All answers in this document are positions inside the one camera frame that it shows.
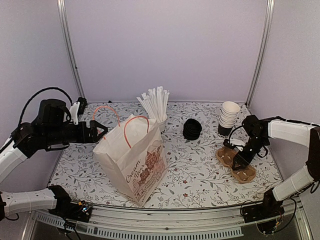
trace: paper bag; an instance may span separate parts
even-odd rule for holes
[[[167,171],[159,125],[145,116],[131,115],[119,122],[93,153],[114,187],[139,206]]]

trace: orange bag handle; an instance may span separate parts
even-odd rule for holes
[[[131,145],[130,145],[130,143],[129,143],[129,141],[128,141],[127,135],[126,135],[126,128],[127,128],[128,123],[130,123],[133,119],[138,119],[138,118],[143,118],[143,119],[145,119],[145,120],[147,121],[147,123],[148,123],[148,128],[147,128],[147,130],[146,130],[146,133],[149,132],[149,126],[150,126],[150,124],[149,124],[149,119],[148,119],[146,116],[135,116],[135,117],[131,118],[129,121],[127,121],[126,124],[125,124],[125,126],[124,126],[123,133],[124,133],[124,139],[125,139],[126,143],[128,144],[129,148],[132,148],[132,147],[131,147]]]
[[[116,115],[116,117],[117,117],[117,119],[118,119],[118,126],[120,127],[120,118],[119,118],[119,115],[118,115],[118,113],[116,112],[116,110],[114,110],[114,109],[113,109],[112,107],[110,107],[110,106],[99,106],[99,107],[97,107],[97,108],[94,110],[94,112],[93,112],[92,120],[95,120],[95,114],[96,114],[96,112],[97,112],[99,109],[102,109],[102,108],[110,109],[110,110],[112,110],[112,111],[115,113],[115,115]]]

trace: bundle of straws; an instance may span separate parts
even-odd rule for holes
[[[164,90],[163,86],[158,86],[156,89],[149,89],[149,95],[142,93],[142,98],[137,97],[138,101],[144,107],[151,119],[156,119],[161,123],[167,119],[167,104],[169,98],[169,91]]]

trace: leaf pattern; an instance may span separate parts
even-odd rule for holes
[[[114,108],[124,121],[130,114],[147,113],[138,102],[92,103],[85,109],[81,121],[87,123],[100,105]],[[282,181],[277,166],[270,154],[256,157],[251,165],[256,169],[252,182],[239,184],[215,156],[223,146],[224,139],[218,136],[218,118],[221,103],[170,102],[167,107],[168,120],[162,135],[166,152],[167,173],[155,188],[144,208],[185,209],[213,208],[241,204],[246,200],[259,201],[263,193]],[[244,104],[236,126],[249,115]],[[202,132],[196,141],[183,137],[183,125],[194,118],[202,125]],[[116,126],[115,114],[107,109],[96,113],[95,119],[108,126]],[[239,129],[235,138],[246,142],[245,131]],[[93,158],[95,144],[70,144],[53,174],[50,185],[61,185],[75,201],[86,200],[97,205],[138,207],[122,197],[114,188],[100,164]]]

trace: floral pattern surface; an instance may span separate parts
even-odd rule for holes
[[[81,121],[89,122],[95,109],[102,103],[92,103],[86,108]],[[124,121],[131,114],[147,116],[137,102],[103,103],[114,108]],[[228,167],[216,158],[216,150],[223,146],[224,139],[218,136],[218,118],[221,103],[170,102],[167,107],[166,130],[162,135],[167,160],[167,173],[153,191],[144,208],[190,209],[225,207],[244,201],[260,201],[263,193],[279,184],[282,179],[270,155],[256,157],[251,165],[256,177],[250,183],[240,184]],[[236,126],[239,126],[249,111],[244,104]],[[183,137],[183,125],[193,118],[202,125],[200,137],[189,141]],[[100,109],[95,119],[109,131],[116,126],[115,114]],[[246,142],[245,131],[240,128],[232,135]],[[100,164],[93,157],[95,144],[70,144],[53,174],[50,185],[61,185],[75,201],[86,200],[97,205],[138,206],[122,197],[114,188]]]

